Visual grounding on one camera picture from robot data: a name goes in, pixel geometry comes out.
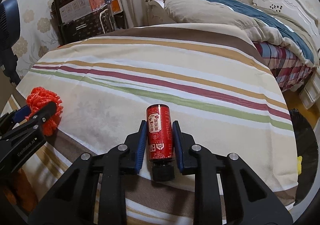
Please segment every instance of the fan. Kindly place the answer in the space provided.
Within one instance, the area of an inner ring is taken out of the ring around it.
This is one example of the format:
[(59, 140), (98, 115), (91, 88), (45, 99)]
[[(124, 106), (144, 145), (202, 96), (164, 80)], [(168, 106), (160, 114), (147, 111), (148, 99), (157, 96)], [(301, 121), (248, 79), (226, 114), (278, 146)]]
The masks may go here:
[(0, 4), (0, 66), (10, 82), (19, 84), (16, 72), (18, 57), (12, 46), (20, 37), (20, 15), (17, 0), (5, 0)]

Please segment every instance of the orange mesh ball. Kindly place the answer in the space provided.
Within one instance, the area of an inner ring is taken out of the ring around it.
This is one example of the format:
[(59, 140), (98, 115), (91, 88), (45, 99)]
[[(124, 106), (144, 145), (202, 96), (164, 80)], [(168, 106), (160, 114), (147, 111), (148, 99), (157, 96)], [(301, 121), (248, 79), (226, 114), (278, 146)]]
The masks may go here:
[(63, 106), (60, 106), (62, 100), (53, 91), (48, 91), (43, 87), (36, 87), (31, 91), (31, 94), (27, 97), (27, 105), (31, 109), (31, 114), (26, 117), (29, 120), (38, 110), (47, 105), (50, 101), (53, 101), (57, 105), (56, 113), (42, 125), (43, 134), (45, 136), (51, 136), (57, 129), (61, 117)]

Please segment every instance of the metal screw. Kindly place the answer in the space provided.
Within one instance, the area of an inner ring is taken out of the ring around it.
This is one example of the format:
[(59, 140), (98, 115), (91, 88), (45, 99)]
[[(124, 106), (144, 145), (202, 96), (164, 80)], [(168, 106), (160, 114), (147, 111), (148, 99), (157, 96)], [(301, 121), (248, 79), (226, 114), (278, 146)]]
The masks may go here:
[(88, 160), (90, 158), (90, 154), (89, 153), (84, 153), (81, 155), (81, 159), (82, 160)]
[(201, 150), (201, 146), (200, 145), (193, 145), (192, 147), (193, 151), (200, 151)]
[(231, 160), (238, 160), (239, 159), (239, 156), (236, 153), (231, 153), (229, 155), (229, 157), (230, 157)]
[(128, 148), (128, 146), (125, 145), (125, 144), (122, 144), (122, 145), (118, 146), (118, 150), (120, 150), (120, 151), (125, 151), (125, 150), (127, 150), (127, 148)]

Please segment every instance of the green stripe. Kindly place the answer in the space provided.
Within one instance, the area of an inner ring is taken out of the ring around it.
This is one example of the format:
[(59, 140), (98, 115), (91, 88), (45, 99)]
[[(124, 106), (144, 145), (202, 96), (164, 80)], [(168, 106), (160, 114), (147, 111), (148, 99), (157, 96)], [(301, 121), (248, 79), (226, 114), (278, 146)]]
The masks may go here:
[(135, 86), (138, 86), (138, 87), (150, 88), (149, 86), (138, 85), (138, 84), (133, 84), (133, 83), (117, 82), (117, 81), (114, 81), (114, 80), (102, 79), (102, 78), (95, 78), (95, 77), (92, 77), (92, 76), (90, 76), (90, 78), (93, 78), (93, 79), (95, 79), (95, 80), (106, 81), (106, 82), (121, 83), (121, 84), (130, 84), (130, 85), (135, 85)]
[(158, 93), (158, 92), (153, 92), (153, 91), (144, 91), (144, 90), (138, 90), (138, 89), (128, 88), (128, 87), (112, 86), (112, 85), (109, 85), (106, 83), (92, 80), (91, 78), (88, 78), (86, 76), (65, 74), (65, 73), (58, 72), (58, 71), (49, 72), (49, 71), (41, 71), (41, 70), (34, 70), (34, 69), (31, 69), (30, 71), (35, 72), (35, 73), (39, 73), (39, 74), (55, 75), (55, 76), (58, 76), (61, 78), (68, 78), (68, 79), (83, 81), (83, 82), (87, 82), (90, 84), (104, 86), (104, 87), (107, 87), (107, 88), (110, 88), (113, 90), (118, 90), (118, 91), (130, 93), (130, 94), (134, 94), (137, 96), (159, 99), (159, 100), (171, 102), (171, 103), (181, 105), (181, 106), (196, 108), (196, 109), (200, 109), (200, 110), (204, 110), (204, 111), (208, 111), (208, 112), (213, 112), (213, 113), (218, 113), (218, 114), (222, 114), (222, 115), (227, 115), (227, 116), (231, 116), (231, 117), (236, 117), (236, 118), (240, 118), (240, 119), (251, 120), (251, 121), (261, 122), (261, 123), (271, 123), (271, 125), (273, 125), (274, 127), (293, 131), (293, 127), (291, 124), (274, 120), (270, 116), (248, 113), (248, 112), (240, 111), (237, 109), (219, 106), (219, 105), (213, 105), (213, 104), (200, 102), (200, 101), (196, 101), (196, 100), (192, 100), (192, 99), (184, 99), (184, 98), (180, 98), (178, 96), (174, 96), (171, 94), (164, 94), (164, 93)]

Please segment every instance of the red cylindrical container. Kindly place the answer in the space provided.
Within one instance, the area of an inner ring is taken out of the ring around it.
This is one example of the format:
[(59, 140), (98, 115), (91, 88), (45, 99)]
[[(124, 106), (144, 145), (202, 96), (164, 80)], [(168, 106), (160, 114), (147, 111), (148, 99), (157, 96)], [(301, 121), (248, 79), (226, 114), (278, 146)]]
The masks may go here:
[(154, 163), (152, 176), (154, 181), (174, 179), (174, 160), (172, 126), (170, 110), (167, 105), (155, 104), (147, 108), (147, 132), (149, 161)]

